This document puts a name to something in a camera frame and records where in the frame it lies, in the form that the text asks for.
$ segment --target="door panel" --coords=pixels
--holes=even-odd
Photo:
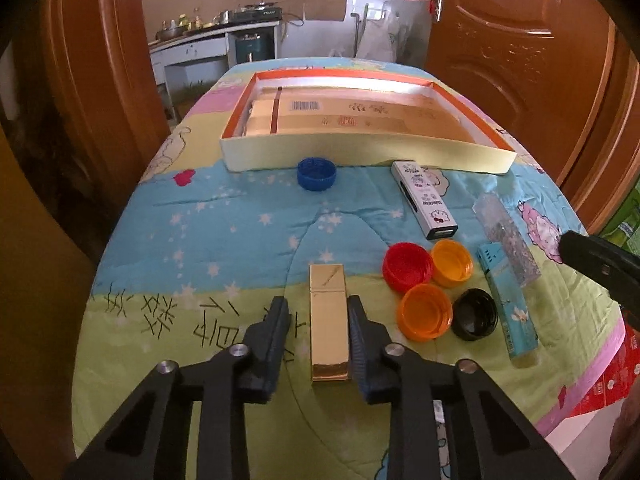
[[[612,44],[596,0],[445,0],[426,69],[561,183],[600,107]]]

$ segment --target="patterned tablecloth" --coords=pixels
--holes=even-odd
[[[584,229],[560,190],[506,132],[520,153],[509,173],[431,172],[460,226],[454,239],[472,253],[486,241],[471,209],[483,192],[499,195],[529,243],[542,270],[524,290],[540,336],[537,364],[514,367],[500,327],[473,343],[451,332],[409,343],[395,323],[399,297],[380,266],[393,243],[431,243],[389,168],[338,168],[335,185],[316,194],[298,186],[295,170],[232,174],[221,160],[218,139],[245,82],[254,72],[284,66],[431,78],[393,64],[284,59],[236,66],[200,99],[149,165],[98,268],[73,382],[77,451],[155,363],[209,359],[240,341],[271,298],[283,294],[292,325],[278,389],[268,405],[246,408],[252,478],[386,478],[388,406],[366,406],[353,383],[310,382],[308,266],[329,262],[344,264],[348,294],[359,294],[368,316],[386,324],[395,341],[440,362],[475,359],[540,432],[549,433],[593,386],[624,337],[620,311],[606,291],[561,262],[559,234]],[[456,298],[475,286],[488,290],[479,265],[464,287],[447,293]],[[441,444],[445,478],[444,439]],[[194,450],[190,446],[191,478]]]

